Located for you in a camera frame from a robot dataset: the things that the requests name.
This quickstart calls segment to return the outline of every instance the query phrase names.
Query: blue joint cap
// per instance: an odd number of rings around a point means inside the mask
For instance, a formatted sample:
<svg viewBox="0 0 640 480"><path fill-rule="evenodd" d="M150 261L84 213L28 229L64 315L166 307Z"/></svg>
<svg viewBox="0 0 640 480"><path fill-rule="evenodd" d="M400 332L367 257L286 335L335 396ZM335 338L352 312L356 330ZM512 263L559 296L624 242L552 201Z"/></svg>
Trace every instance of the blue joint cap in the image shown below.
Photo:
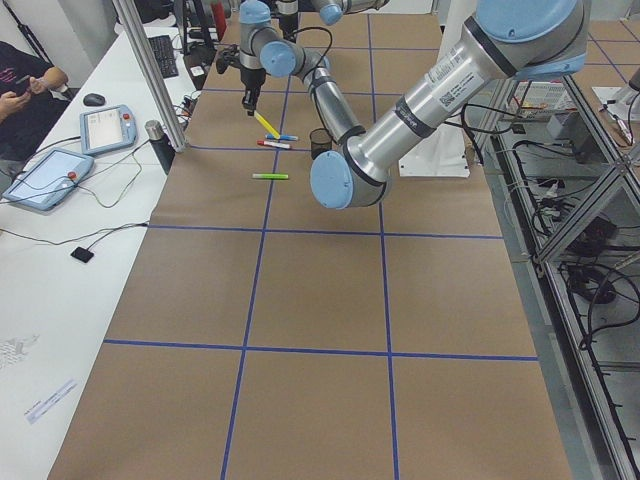
<svg viewBox="0 0 640 480"><path fill-rule="evenodd" d="M240 23L257 25L271 23L271 10L260 0L247 0L240 5Z"/></svg>
<svg viewBox="0 0 640 480"><path fill-rule="evenodd" d="M289 45L278 40L262 48L260 63L269 75L287 77L296 68L296 55Z"/></svg>
<svg viewBox="0 0 640 480"><path fill-rule="evenodd" d="M587 59L587 54L583 53L573 58L567 58L553 63L545 63L542 65L535 65L533 67L525 67L514 75L515 80L537 80L539 82L545 82L548 80L555 80L563 77L564 75L571 75L576 73L584 66L584 62Z"/></svg>
<svg viewBox="0 0 640 480"><path fill-rule="evenodd" d="M353 198L353 177L347 161L335 151L323 152L311 166L311 191L326 208L342 210Z"/></svg>
<svg viewBox="0 0 640 480"><path fill-rule="evenodd" d="M578 0L479 0L476 20L491 38L524 43L557 28L577 4Z"/></svg>
<svg viewBox="0 0 640 480"><path fill-rule="evenodd" d="M330 3L329 5L325 5L320 9L320 18L324 22L325 25L333 25L338 23L342 18L342 9L334 4Z"/></svg>

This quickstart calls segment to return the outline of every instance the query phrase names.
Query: cup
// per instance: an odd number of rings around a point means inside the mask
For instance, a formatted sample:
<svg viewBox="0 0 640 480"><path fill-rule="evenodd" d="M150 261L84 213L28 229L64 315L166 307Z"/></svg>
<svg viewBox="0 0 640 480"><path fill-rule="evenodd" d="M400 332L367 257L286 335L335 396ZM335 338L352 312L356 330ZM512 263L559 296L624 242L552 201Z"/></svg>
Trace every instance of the cup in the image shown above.
<svg viewBox="0 0 640 480"><path fill-rule="evenodd" d="M309 134L311 140L311 158L314 160L323 152L328 152L333 146L331 135L325 128L316 128Z"/></svg>

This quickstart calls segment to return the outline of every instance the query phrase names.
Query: black mouse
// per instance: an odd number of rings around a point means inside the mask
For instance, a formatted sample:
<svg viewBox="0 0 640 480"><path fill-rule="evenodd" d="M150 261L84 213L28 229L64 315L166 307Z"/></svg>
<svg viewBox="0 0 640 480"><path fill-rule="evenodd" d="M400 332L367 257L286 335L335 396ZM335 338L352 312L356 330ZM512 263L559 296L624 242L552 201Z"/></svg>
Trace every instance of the black mouse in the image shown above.
<svg viewBox="0 0 640 480"><path fill-rule="evenodd" d="M87 107L101 107L102 105L107 103L107 101L99 93L88 93L82 99L82 103L84 103Z"/></svg>

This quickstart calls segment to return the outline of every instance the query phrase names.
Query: red marker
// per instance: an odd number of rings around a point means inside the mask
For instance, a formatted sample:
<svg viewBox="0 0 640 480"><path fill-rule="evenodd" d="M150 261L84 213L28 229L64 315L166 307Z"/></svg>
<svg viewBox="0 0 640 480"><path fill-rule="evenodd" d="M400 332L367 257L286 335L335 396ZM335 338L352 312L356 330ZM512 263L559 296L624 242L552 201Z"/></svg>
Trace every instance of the red marker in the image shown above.
<svg viewBox="0 0 640 480"><path fill-rule="evenodd" d="M289 150L291 148L291 145L288 143L270 142L268 140L258 140L257 143L261 147L284 148L285 150Z"/></svg>

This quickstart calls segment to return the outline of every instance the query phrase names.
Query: white desk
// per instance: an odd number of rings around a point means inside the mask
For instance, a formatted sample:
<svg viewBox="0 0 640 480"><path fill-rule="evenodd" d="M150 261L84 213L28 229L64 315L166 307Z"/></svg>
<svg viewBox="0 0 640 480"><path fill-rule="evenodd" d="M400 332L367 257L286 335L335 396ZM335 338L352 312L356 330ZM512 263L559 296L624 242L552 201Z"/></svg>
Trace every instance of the white desk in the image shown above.
<svg viewBox="0 0 640 480"><path fill-rule="evenodd" d="M147 33L149 36L169 34L173 38L177 30L149 28ZM179 105L182 97L194 88L181 58L177 64L180 76L166 79L165 83L173 103ZM79 135L78 115L90 110L82 104L82 98L90 92L104 95L107 105L126 104L132 109L138 127L136 145L147 139L145 122L161 120L126 34L122 34L43 145ZM78 142L61 146L80 151ZM117 162L126 153L124 150L98 157L94 173ZM166 176L150 146L144 146L136 158L142 172L115 207L102 208L91 195L78 190L48 214L0 205L0 227L61 241L101 228L146 221ZM111 203L138 168L129 158L88 180L84 186L104 203ZM95 257L87 264L69 254L76 246L89 246L97 236L49 246L0 233L0 478L3 480L47 477L144 233L143 228L113 233L92 249ZM10 363L17 359L11 360L6 355L12 348L7 341L33 335L38 336L37 341L25 348L26 355ZM30 424L25 412L38 401L49 399L69 380L77 386Z"/></svg>

